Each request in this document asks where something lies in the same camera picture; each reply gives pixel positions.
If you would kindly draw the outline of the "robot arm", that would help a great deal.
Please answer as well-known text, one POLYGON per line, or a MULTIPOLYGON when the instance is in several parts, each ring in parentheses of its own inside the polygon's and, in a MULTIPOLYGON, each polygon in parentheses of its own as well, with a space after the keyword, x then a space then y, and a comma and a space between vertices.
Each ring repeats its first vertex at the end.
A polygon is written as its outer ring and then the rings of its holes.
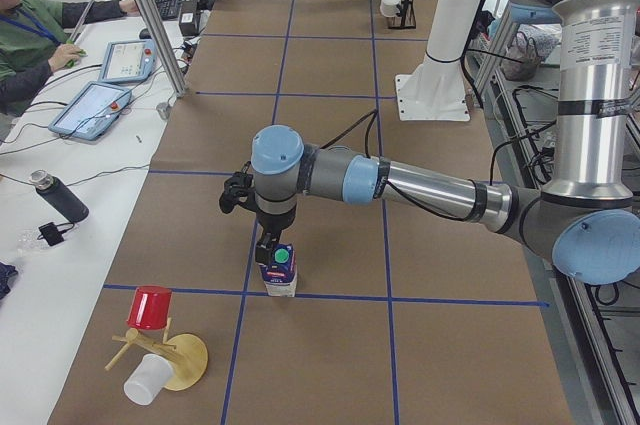
POLYGON ((639 0, 511 0, 521 22, 562 25, 556 149, 540 190, 449 177, 347 149, 305 143, 292 128, 259 131, 251 163, 224 185, 223 212, 255 213, 256 247, 270 261, 299 195, 349 204, 383 198, 460 222, 479 222, 587 284, 620 281, 639 266, 639 219, 623 184, 631 111, 631 45, 639 0))

